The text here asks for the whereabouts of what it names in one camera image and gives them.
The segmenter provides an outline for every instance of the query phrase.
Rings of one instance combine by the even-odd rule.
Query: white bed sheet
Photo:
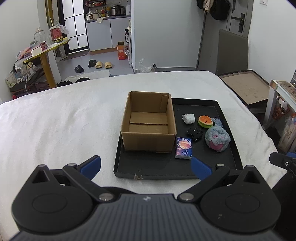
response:
[[[286,173],[268,162],[276,151],[253,114],[214,74],[206,71],[132,74],[88,80],[23,96],[0,106],[0,232],[17,231],[11,204],[38,164],[60,169],[100,155],[93,181],[137,193],[174,193],[197,180],[116,178],[113,166],[129,91],[170,93],[173,98],[217,100],[230,126],[243,166],[253,164],[273,187]]]

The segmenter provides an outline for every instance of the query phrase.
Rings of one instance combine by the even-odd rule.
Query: glass door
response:
[[[82,0],[61,0],[60,1],[60,23],[69,30],[68,37],[71,38],[65,45],[66,54],[89,48],[84,7]]]

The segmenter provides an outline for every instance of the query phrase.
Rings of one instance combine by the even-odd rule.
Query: frosted glass panel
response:
[[[76,36],[74,17],[65,19],[65,26],[66,29],[69,30],[69,34],[67,35],[68,37]]]
[[[86,34],[78,36],[78,43],[80,48],[88,46]]]
[[[73,6],[74,6],[74,15],[83,14],[83,3],[82,0],[73,0]]]
[[[74,16],[72,0],[63,0],[63,12],[64,12],[64,19]]]
[[[77,35],[85,34],[85,22],[84,22],[84,14],[75,16],[75,23],[76,23],[76,31]]]
[[[77,37],[73,37],[71,38],[71,40],[68,42],[69,44],[69,49],[78,49],[78,41],[77,41]]]

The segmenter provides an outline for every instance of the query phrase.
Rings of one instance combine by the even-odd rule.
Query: kitchen countertop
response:
[[[110,16],[110,17],[104,17],[104,20],[108,20],[108,19],[113,19],[113,18],[130,18],[130,15],[123,15],[123,16]],[[95,22],[96,19],[92,19],[89,21],[85,21],[85,23],[91,23],[91,22]]]

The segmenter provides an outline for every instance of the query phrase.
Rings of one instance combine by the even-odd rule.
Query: door lock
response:
[[[245,18],[245,14],[241,13],[241,17],[237,18],[237,17],[232,17],[232,19],[234,20],[239,20],[239,32],[242,33],[243,27],[244,27],[244,18]]]

